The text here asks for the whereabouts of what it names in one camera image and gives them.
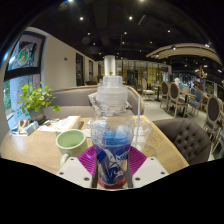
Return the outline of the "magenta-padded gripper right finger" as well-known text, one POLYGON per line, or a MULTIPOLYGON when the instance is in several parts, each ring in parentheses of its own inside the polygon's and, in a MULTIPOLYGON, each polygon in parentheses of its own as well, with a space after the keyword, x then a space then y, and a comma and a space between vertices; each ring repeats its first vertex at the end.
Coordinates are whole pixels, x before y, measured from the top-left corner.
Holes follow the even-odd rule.
POLYGON ((127 184, 129 188, 140 188, 168 175, 155 157, 147 157, 131 147, 127 164, 127 184))

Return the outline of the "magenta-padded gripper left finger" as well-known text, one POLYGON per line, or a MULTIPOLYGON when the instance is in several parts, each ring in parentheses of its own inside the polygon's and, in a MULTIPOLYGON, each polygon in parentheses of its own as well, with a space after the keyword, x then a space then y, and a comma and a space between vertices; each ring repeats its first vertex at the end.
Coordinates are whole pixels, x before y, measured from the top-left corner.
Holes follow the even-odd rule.
POLYGON ((78 157, 69 157, 56 175, 84 188, 96 188, 98 174, 95 149, 90 147, 78 157))

